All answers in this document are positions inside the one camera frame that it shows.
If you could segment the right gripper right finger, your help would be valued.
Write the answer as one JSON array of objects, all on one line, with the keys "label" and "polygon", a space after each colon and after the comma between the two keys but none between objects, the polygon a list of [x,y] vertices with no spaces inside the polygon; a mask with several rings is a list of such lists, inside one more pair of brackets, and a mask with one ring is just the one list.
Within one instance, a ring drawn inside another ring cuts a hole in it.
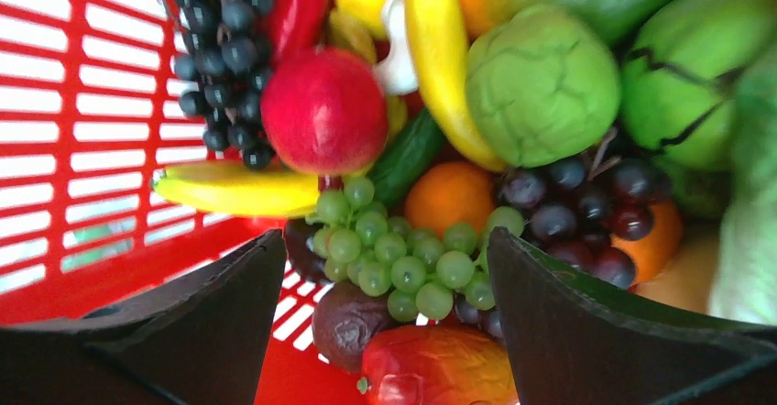
[{"label": "right gripper right finger", "polygon": [[503,227],[487,262],[523,404],[773,404],[776,330],[677,309]]}]

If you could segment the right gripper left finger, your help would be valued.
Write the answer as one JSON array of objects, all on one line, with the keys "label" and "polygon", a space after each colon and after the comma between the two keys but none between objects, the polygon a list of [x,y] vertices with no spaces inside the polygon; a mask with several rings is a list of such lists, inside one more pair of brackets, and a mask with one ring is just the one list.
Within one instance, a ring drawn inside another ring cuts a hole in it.
[{"label": "right gripper left finger", "polygon": [[4,404],[250,404],[283,280],[280,230],[89,313],[1,330]]}]

